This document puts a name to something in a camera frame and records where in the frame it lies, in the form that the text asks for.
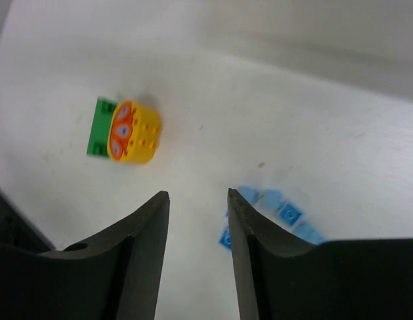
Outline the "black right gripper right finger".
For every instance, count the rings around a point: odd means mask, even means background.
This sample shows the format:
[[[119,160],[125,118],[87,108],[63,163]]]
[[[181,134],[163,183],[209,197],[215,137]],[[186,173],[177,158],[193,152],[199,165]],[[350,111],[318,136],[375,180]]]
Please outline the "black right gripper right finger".
[[[228,191],[242,319],[413,319],[413,239],[311,244]]]

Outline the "yellow butterfly lego brick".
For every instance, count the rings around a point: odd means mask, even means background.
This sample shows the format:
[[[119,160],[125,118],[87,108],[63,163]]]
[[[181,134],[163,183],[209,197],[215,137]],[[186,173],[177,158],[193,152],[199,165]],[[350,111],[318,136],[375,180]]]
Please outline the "yellow butterfly lego brick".
[[[116,162],[146,164],[159,146],[161,130],[161,117],[155,109],[124,101],[113,112],[107,153]]]

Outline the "green lego brick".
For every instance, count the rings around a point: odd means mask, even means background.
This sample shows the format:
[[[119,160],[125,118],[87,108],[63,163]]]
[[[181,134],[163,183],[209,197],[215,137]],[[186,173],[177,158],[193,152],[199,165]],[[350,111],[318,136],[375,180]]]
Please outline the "green lego brick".
[[[89,141],[87,144],[88,155],[109,158],[107,141],[113,113],[116,107],[117,103],[114,101],[110,101],[104,97],[97,98]]]

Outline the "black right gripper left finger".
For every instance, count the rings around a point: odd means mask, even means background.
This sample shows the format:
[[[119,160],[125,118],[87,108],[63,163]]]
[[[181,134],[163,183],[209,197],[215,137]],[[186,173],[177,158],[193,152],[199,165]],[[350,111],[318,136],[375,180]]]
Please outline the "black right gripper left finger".
[[[161,191],[59,251],[0,194],[0,319],[153,319],[169,205]]]

